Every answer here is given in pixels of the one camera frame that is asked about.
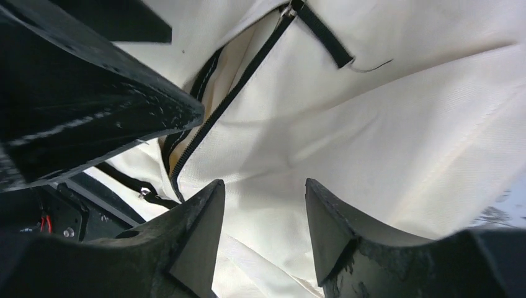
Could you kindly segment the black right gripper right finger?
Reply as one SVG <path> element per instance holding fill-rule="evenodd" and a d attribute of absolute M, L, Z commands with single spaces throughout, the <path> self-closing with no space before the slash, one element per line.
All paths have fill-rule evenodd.
<path fill-rule="evenodd" d="M 326 297 L 524 297 L 525 230 L 467 228 L 440 240 L 391 227 L 306 180 Z"/>

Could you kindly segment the beige canvas backpack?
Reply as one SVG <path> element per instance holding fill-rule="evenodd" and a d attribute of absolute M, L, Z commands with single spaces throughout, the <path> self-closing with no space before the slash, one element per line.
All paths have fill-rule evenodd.
<path fill-rule="evenodd" d="M 285 1 L 149 5 L 172 43 L 119 47 L 195 90 L 206 116 L 227 108 L 188 158 L 190 136 L 158 137 L 109 164 L 176 202 L 224 181 L 219 297 L 323 296 L 308 178 L 430 239 L 467 227 L 525 178 L 524 1 L 308 1 L 354 62 L 337 67 L 294 18 L 242 84 Z"/>

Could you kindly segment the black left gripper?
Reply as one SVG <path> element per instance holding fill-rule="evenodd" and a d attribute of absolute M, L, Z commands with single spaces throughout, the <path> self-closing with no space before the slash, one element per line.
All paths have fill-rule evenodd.
<path fill-rule="evenodd" d="M 171 40 L 143 1 L 2 1 L 1 190 L 201 124 L 198 100 L 117 46 Z"/>

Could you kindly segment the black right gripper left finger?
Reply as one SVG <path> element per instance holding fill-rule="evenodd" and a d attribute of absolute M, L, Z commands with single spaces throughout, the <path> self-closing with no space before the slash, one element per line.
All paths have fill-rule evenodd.
<path fill-rule="evenodd" d="M 2 297 L 213 297 L 225 185 L 115 238 L 1 234 Z"/>

